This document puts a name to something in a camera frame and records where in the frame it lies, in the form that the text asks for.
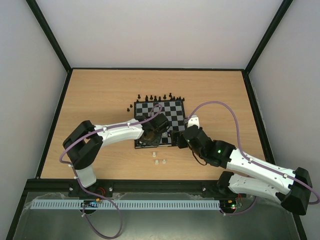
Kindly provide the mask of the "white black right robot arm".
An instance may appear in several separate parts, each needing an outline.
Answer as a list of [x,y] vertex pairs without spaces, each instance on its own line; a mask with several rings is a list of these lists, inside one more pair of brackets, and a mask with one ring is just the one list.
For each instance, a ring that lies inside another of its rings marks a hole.
[[169,136],[172,146],[189,148],[195,158],[224,169],[217,183],[222,195],[253,195],[272,200],[293,214],[306,215],[312,188],[306,169],[279,167],[255,158],[233,144],[211,140],[197,125],[171,130]]

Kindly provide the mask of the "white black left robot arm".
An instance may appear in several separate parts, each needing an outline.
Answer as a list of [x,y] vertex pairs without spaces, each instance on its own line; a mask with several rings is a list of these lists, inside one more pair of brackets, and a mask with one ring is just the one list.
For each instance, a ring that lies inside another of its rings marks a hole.
[[125,122],[109,125],[94,125],[91,121],[85,120],[62,144],[62,154],[67,155],[70,161],[64,161],[62,156],[59,161],[71,165],[75,177],[84,188],[88,188],[97,181],[92,164],[101,148],[126,140],[137,140],[142,144],[157,147],[162,134],[170,126],[170,121],[163,113],[156,113],[151,117],[137,116]]

